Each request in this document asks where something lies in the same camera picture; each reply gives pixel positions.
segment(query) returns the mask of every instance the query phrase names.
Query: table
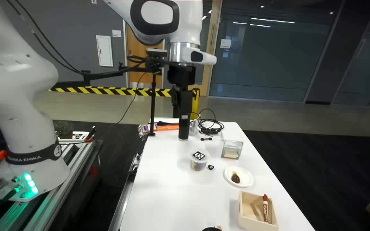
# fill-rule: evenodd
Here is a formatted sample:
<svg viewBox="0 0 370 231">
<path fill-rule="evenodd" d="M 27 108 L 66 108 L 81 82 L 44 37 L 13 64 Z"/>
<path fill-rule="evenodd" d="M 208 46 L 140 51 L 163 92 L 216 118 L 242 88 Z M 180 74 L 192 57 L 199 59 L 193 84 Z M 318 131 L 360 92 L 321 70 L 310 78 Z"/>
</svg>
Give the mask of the table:
<svg viewBox="0 0 370 231">
<path fill-rule="evenodd" d="M 311 231 L 314 227 L 279 182 L 238 123 L 224 122 L 224 136 L 242 136 L 244 146 L 239 160 L 221 158 L 221 134 L 201 141 L 205 134 L 180 140 L 178 131 L 157 132 L 148 137 L 134 187 L 124 214 L 121 231 L 202 231 L 221 226 L 225 231 L 243 229 L 238 224 L 241 191 L 267 194 L 275 204 L 280 231 Z M 215 169 L 196 172 L 190 155 L 207 151 Z M 228 165 L 252 172 L 255 185 L 239 188 L 224 177 Z"/>
</svg>

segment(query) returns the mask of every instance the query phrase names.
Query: black stand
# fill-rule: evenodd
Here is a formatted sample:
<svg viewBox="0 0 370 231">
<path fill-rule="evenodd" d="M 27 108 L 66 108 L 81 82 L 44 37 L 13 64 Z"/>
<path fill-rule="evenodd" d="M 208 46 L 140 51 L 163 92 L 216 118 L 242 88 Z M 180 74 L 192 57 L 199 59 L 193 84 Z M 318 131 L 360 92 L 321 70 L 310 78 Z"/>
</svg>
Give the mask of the black stand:
<svg viewBox="0 0 370 231">
<path fill-rule="evenodd" d="M 152 74 L 152 90 L 151 90 L 151 131 L 149 136 L 156 136 L 154 123 L 156 123 L 156 91 L 157 91 L 157 74 Z"/>
</svg>

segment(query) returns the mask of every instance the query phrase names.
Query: floor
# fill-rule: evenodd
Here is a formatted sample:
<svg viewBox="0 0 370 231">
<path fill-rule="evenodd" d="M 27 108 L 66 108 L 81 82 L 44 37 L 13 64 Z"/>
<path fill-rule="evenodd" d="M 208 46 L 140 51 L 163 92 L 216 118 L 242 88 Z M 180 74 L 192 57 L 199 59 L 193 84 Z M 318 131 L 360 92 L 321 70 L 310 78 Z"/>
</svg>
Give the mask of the floor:
<svg viewBox="0 0 370 231">
<path fill-rule="evenodd" d="M 117 123 L 147 123 L 151 97 L 44 92 L 36 105 L 53 119 Z M 157 117 L 171 117 L 167 97 L 157 97 Z M 319 134 L 370 136 L 370 108 L 303 105 L 302 102 L 202 97 L 199 109 L 211 108 L 220 120 L 238 122 L 248 131 L 278 131 Z"/>
</svg>

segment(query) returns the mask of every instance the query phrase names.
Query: white plate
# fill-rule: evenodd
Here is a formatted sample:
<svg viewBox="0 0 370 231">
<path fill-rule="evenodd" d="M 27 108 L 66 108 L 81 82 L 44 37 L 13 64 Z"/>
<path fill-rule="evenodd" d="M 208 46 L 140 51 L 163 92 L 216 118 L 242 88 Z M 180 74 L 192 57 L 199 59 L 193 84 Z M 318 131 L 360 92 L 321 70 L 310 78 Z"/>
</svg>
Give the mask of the white plate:
<svg viewBox="0 0 370 231">
<path fill-rule="evenodd" d="M 241 182 L 235 183 L 232 177 L 234 172 L 239 176 Z M 238 165 L 229 165 L 224 170 L 224 177 L 228 179 L 229 183 L 237 186 L 237 187 L 252 187 L 253 185 L 253 176 L 249 170 L 238 167 Z"/>
</svg>

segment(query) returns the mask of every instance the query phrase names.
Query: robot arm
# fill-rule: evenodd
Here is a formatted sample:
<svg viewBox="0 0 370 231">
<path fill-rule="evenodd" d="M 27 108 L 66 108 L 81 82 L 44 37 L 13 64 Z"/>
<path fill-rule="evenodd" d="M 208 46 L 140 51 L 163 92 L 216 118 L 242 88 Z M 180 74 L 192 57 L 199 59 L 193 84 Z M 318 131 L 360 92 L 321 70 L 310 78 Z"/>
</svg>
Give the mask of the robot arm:
<svg viewBox="0 0 370 231">
<path fill-rule="evenodd" d="M 167 38 L 171 61 L 181 66 L 216 63 L 214 55 L 199 50 L 202 0 L 106 2 L 127 20 L 144 43 Z M 29 176 L 35 182 L 35 187 L 21 188 L 22 196 L 18 194 L 11 200 L 32 200 L 59 186 L 70 174 L 61 158 L 53 120 L 34 106 L 35 95 L 57 81 L 56 66 L 21 37 L 0 9 L 0 129 L 9 149 L 0 161 L 0 181 L 16 187 L 14 178 Z"/>
</svg>

